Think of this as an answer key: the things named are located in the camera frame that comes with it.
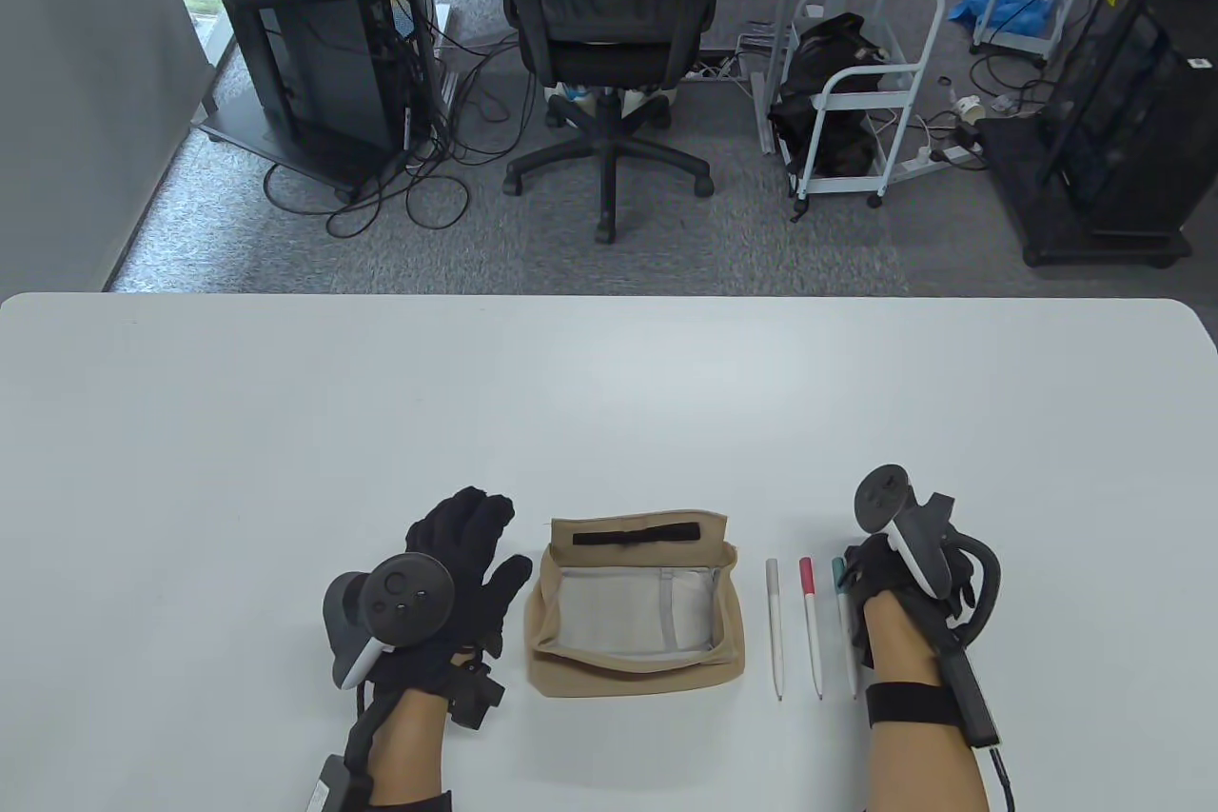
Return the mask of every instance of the chair base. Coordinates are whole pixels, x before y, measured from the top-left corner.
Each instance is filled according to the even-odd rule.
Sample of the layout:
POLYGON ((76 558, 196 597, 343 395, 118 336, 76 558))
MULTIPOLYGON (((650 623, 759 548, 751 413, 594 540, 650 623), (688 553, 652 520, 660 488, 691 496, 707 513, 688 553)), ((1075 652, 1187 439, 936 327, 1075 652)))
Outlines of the chair base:
POLYGON ((524 191, 520 180, 526 173, 544 168, 555 161, 592 158, 600 164, 600 222, 597 224, 596 239, 602 245, 611 245, 618 237, 618 158, 663 161, 681 168, 693 175, 693 191, 697 197, 709 197, 715 191, 710 180, 710 164, 683 151, 670 150, 647 139, 636 139, 635 133, 643 124, 666 128, 671 123, 669 99, 664 95, 646 100, 636 111, 621 116, 621 95, 614 90, 604 90, 597 95, 596 116, 588 114, 577 103, 553 95, 547 103, 546 123, 555 124, 570 121, 580 130, 579 139, 548 146, 544 150, 531 151, 508 163, 503 178, 503 191, 509 197, 519 197, 524 191))

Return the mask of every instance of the marker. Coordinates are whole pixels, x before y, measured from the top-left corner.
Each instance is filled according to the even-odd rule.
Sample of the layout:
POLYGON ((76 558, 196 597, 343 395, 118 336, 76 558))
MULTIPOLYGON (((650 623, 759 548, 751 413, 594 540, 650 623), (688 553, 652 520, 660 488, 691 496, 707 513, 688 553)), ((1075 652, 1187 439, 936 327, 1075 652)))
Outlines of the marker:
POLYGON ((799 560, 799 579, 804 584, 804 621, 808 622, 808 651, 812 655, 812 683, 816 695, 825 700, 821 687, 821 639, 816 633, 816 577, 812 573, 812 560, 799 560))
POLYGON ((773 690, 782 700, 782 604, 778 601, 778 560, 765 560, 765 592, 770 598, 770 661, 773 665, 773 690))
POLYGON ((845 577, 845 559, 833 559, 833 586, 838 594, 838 617, 842 620, 842 634, 845 635, 845 674, 850 681, 850 694, 859 695, 859 666, 854 659, 854 622, 850 611, 850 598, 842 587, 845 577))

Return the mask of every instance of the vr controller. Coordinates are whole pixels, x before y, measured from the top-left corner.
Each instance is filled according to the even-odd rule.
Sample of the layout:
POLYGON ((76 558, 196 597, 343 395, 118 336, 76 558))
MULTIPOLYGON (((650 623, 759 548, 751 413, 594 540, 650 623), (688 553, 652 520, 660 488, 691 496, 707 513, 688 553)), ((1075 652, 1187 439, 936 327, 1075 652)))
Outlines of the vr controller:
POLYGON ((334 651, 334 684, 351 689, 368 678, 382 654, 421 644, 438 632, 453 609, 448 569, 421 553, 384 560, 371 573, 335 578, 322 601, 334 651))
POLYGON ((918 504, 905 469, 881 465, 859 486, 854 516, 864 532, 887 537, 889 548, 901 556, 926 595, 927 599, 922 599, 917 594, 895 593, 935 651, 944 685, 951 690, 960 709, 966 740, 974 749, 985 749, 999 744, 998 729, 965 648, 977 639, 994 611, 1002 571, 998 556, 985 543, 951 525, 954 504, 955 499, 939 493, 932 494, 926 504, 918 504), (972 616, 955 627, 948 626, 942 605, 937 605, 951 595, 949 548, 973 556, 982 569, 982 587, 976 593, 972 616))

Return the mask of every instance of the gray wall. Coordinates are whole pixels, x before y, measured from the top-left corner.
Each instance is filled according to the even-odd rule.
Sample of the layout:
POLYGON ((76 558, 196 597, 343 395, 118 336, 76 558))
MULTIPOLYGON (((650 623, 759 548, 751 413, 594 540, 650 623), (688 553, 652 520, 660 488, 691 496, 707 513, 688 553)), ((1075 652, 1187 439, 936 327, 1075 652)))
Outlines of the gray wall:
POLYGON ((99 290, 209 68, 180 0, 0 0, 0 299, 99 290))

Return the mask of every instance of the black office chair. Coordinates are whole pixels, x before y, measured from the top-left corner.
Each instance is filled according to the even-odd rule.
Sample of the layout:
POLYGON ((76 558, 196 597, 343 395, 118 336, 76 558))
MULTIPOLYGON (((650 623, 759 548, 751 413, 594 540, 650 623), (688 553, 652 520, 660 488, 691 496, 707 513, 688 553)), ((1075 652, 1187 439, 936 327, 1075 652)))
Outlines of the black office chair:
POLYGON ((503 0, 520 33, 525 67, 543 85, 596 85, 596 116, 561 95, 549 99, 546 123, 568 123, 579 139, 523 155, 508 164, 507 195, 521 194, 520 178, 555 161, 591 158, 600 164, 597 241, 616 237, 616 169, 622 155, 663 161, 694 177, 694 194, 715 191, 710 164, 683 151, 635 138, 643 124, 667 128, 669 102, 648 99, 622 117, 622 90, 672 89, 693 67, 698 41, 715 16, 715 0, 503 0))

